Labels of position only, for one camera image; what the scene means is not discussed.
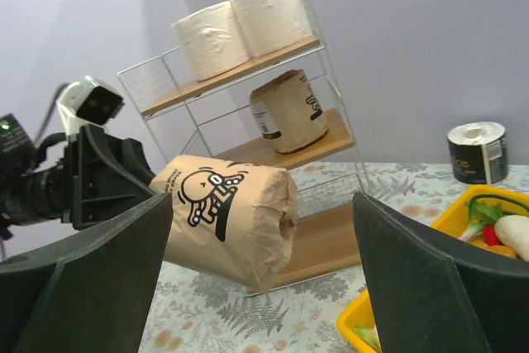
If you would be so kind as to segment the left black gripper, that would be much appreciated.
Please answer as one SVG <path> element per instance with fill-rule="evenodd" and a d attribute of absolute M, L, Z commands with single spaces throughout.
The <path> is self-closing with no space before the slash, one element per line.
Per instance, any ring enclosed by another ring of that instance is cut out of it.
<path fill-rule="evenodd" d="M 154 173 L 138 140 L 83 126 L 70 138 L 46 137 L 34 163 L 60 142 L 63 158 L 24 178 L 24 223 L 59 218 L 86 230 L 1 263 L 1 350 L 137 352 L 169 237 L 171 198 L 152 197 Z"/>

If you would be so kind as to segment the black roll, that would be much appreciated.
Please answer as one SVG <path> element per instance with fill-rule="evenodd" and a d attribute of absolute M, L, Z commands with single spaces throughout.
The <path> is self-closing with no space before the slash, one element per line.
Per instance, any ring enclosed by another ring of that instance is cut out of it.
<path fill-rule="evenodd" d="M 494 185 L 509 172 L 507 130 L 497 122 L 471 122 L 447 133 L 456 180 L 463 184 Z"/>

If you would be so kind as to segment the brown printed paper roll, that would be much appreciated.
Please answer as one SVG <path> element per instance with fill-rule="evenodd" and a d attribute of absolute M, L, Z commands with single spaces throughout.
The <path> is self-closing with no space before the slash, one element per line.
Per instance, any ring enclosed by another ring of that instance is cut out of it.
<path fill-rule="evenodd" d="M 329 130 L 324 111 L 305 72 L 291 69 L 250 94 L 261 135 L 281 154 L 300 150 Z"/>

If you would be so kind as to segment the white paper towel roll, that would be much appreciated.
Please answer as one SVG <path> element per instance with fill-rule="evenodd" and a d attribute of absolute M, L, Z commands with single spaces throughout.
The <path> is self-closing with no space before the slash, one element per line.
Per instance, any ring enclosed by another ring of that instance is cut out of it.
<path fill-rule="evenodd" d="M 231 0 L 231 5 L 255 58 L 312 35 L 303 0 Z"/>
<path fill-rule="evenodd" d="M 251 59 L 228 1 L 181 18 L 171 28 L 197 81 L 223 74 Z"/>

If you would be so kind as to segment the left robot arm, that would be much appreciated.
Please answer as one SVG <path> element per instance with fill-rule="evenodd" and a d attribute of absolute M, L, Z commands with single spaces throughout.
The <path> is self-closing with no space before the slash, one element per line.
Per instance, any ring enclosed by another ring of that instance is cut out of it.
<path fill-rule="evenodd" d="M 142 144 L 88 124 L 34 145 L 18 120 L 1 118 L 1 238 L 11 227 L 59 219 L 76 231 L 154 196 Z"/>

